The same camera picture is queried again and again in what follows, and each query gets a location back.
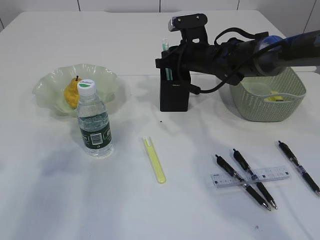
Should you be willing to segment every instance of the bottle cap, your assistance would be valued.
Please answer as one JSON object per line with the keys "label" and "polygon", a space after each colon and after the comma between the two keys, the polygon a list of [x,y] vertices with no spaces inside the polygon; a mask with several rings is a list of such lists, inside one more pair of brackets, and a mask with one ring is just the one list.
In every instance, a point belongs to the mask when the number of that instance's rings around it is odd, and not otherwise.
{"label": "bottle cap", "polygon": [[91,79],[84,79],[77,84],[79,95],[90,96],[96,93],[96,83]]}

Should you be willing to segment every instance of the fruit bowl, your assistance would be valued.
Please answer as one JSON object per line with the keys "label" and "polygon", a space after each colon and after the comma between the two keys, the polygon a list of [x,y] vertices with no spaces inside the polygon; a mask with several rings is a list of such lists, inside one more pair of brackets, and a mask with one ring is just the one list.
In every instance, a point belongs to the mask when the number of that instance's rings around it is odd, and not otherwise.
{"label": "fruit bowl", "polygon": [[60,116],[76,117],[76,109],[69,106],[64,97],[65,88],[76,76],[95,81],[97,93],[104,103],[115,99],[118,83],[114,72],[103,66],[78,64],[57,68],[41,78],[32,90],[37,105],[52,109]]}

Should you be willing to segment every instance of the black pen holder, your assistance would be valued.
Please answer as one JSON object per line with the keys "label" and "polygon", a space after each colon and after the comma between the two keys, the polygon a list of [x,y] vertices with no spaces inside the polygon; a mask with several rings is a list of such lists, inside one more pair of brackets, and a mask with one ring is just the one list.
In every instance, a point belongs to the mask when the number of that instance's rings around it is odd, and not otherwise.
{"label": "black pen holder", "polygon": [[[161,112],[186,112],[189,105],[189,91],[181,85],[177,75],[177,69],[171,69],[172,80],[167,79],[165,68],[160,69],[160,111]],[[186,84],[191,83],[189,71],[180,71],[181,77]]]}

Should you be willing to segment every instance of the white wall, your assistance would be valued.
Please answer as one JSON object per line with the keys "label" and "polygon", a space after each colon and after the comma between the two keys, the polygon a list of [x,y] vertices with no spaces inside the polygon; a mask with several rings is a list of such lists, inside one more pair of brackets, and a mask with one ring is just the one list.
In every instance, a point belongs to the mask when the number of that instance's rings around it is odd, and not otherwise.
{"label": "white wall", "polygon": [[0,18],[5,27],[22,12],[78,10],[77,0],[0,0]]}
{"label": "white wall", "polygon": [[81,11],[159,12],[159,0],[79,0]]}
{"label": "white wall", "polygon": [[161,0],[161,12],[237,10],[238,0]]}
{"label": "white wall", "polygon": [[[286,36],[307,31],[320,22],[320,0],[79,0],[82,11],[176,12],[181,10],[258,10]],[[0,0],[0,18],[7,26],[21,12],[78,11],[77,0]]]}
{"label": "white wall", "polygon": [[314,9],[310,16],[309,22],[305,28],[305,32],[307,33],[316,30],[320,30],[320,0],[317,0],[314,5]]}
{"label": "white wall", "polygon": [[239,10],[258,10],[287,37],[304,32],[315,0],[240,0]]}

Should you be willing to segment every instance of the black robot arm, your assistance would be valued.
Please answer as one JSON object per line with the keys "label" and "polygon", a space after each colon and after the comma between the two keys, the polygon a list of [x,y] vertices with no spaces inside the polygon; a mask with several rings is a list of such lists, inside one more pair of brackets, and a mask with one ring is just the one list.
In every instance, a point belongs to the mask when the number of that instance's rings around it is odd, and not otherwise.
{"label": "black robot arm", "polygon": [[[249,34],[233,27],[217,36],[214,45],[208,43],[204,14],[173,17],[169,31],[181,31],[180,45],[172,46],[156,59],[159,69],[172,69],[177,72],[184,88],[194,94],[211,93],[223,84],[237,85],[244,77],[276,76],[285,67],[320,65],[320,30],[282,39],[269,36],[268,32]],[[222,44],[217,39],[228,32],[237,32],[250,41],[235,37]],[[183,81],[181,72],[198,72],[215,75],[221,83],[212,89]]]}

